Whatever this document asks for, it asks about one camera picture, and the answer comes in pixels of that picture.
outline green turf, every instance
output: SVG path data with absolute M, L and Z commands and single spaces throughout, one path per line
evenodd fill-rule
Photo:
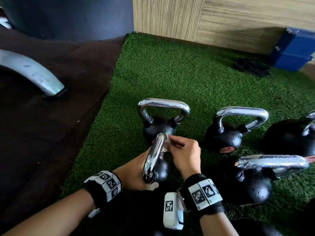
M 270 78 L 258 78 L 231 68 L 233 60 L 246 53 L 216 47 L 165 40 L 143 34 L 128 36 L 114 71 L 110 91 L 93 123 L 73 169 L 63 187 L 61 197 L 80 189 L 82 182 L 100 170 L 112 170 L 147 148 L 142 136 L 142 122 L 137 103 L 143 98 L 180 100 L 191 108 L 190 116 L 177 134 L 202 141 L 212 115 L 225 106 L 264 108 L 269 121 L 246 135 L 241 148 L 233 155 L 259 153 L 257 145 L 272 124 L 286 118 L 298 118 L 315 107 L 315 82 L 302 73 L 272 70 Z M 150 109 L 150 113 L 161 109 Z M 173 116 L 176 112 L 163 111 Z M 226 118 L 245 123 L 243 117 Z M 202 149 L 202 167 L 216 164 L 224 155 Z M 299 175 L 276 181 L 268 204 L 252 207 L 226 205 L 231 219 L 254 218 L 275 225 L 285 235 L 295 235 L 299 210 L 315 196 L 315 167 Z M 179 174 L 171 170 L 170 181 L 179 186 Z M 119 233 L 119 228 L 105 223 L 104 214 L 93 222 L 99 234 Z M 191 230 L 187 221 L 182 235 L 200 233 Z

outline chrome kettlebell handle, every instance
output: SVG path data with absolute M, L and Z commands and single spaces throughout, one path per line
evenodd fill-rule
M 148 153 L 146 162 L 143 167 L 143 180 L 147 184 L 151 184 L 155 181 L 155 165 L 160 157 L 160 154 L 162 152 L 163 144 L 165 140 L 167 139 L 167 136 L 165 133 L 161 132 L 159 133 L 155 140 L 154 143 Z
M 315 128 L 315 109 L 309 111 L 306 116 L 303 116 L 300 120 L 306 122 L 306 126 L 303 129 L 302 136 L 308 135 L 310 133 L 310 128 Z
M 299 155 L 251 155 L 240 157 L 234 166 L 241 170 L 271 168 L 277 178 L 309 168 L 310 164 Z
M 176 123 L 181 123 L 184 118 L 190 114 L 190 107 L 181 101 L 168 100 L 168 99 L 159 99 L 159 98 L 145 98 L 138 103 L 140 108 L 140 114 L 143 120 L 148 120 L 150 115 L 146 111 L 146 107 L 159 107 L 159 108 L 174 108 L 180 109 L 181 115 L 178 115 L 174 118 Z
M 262 108 L 249 108 L 249 107 L 223 107 L 218 110 L 218 112 L 214 115 L 214 118 L 217 119 L 218 122 L 218 132 L 222 133 L 224 131 L 224 127 L 222 124 L 222 119 L 228 115 L 243 115 L 243 116 L 253 116 L 256 119 L 245 125 L 247 131 L 251 131 L 256 127 L 264 124 L 268 118 L 269 114 L 266 110 Z

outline wooden wall panel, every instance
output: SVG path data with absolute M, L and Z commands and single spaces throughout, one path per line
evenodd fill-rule
M 205 0 L 195 42 L 269 54 L 287 26 L 315 30 L 315 0 Z
M 194 41 L 204 0 L 133 0 L 135 31 Z

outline left hand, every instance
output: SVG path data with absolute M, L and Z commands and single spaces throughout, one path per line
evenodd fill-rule
M 123 166 L 112 171 L 120 178 L 122 188 L 128 190 L 154 190 L 159 186 L 157 182 L 146 184 L 142 178 L 143 166 L 146 162 L 149 150 L 150 148 Z

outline blue plyo box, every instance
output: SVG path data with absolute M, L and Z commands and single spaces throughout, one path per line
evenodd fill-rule
M 298 71 L 312 59 L 312 56 L 304 57 L 286 54 L 279 47 L 275 47 L 269 56 L 271 66 L 288 71 Z
M 284 54 L 308 58 L 315 52 L 315 32 L 291 27 L 287 28 L 276 46 Z

